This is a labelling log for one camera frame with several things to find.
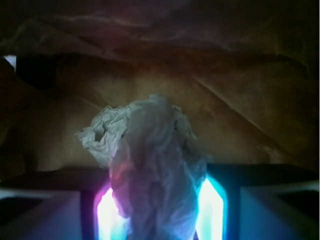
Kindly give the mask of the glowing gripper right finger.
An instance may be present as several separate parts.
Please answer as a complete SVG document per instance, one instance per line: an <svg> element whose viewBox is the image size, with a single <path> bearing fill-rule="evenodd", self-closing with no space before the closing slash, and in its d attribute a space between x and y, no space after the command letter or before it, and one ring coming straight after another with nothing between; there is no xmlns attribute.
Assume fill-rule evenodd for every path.
<svg viewBox="0 0 320 240"><path fill-rule="evenodd" d="M199 192L196 240L238 240L240 238L240 190L236 167L208 164Z"/></svg>

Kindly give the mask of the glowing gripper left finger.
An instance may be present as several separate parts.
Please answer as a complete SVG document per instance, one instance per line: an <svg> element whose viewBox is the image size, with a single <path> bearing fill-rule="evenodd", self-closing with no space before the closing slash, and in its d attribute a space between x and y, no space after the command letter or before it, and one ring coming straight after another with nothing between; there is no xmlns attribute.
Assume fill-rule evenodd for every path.
<svg viewBox="0 0 320 240"><path fill-rule="evenodd" d="M120 215L109 183L80 193L84 240L127 240L128 221Z"/></svg>

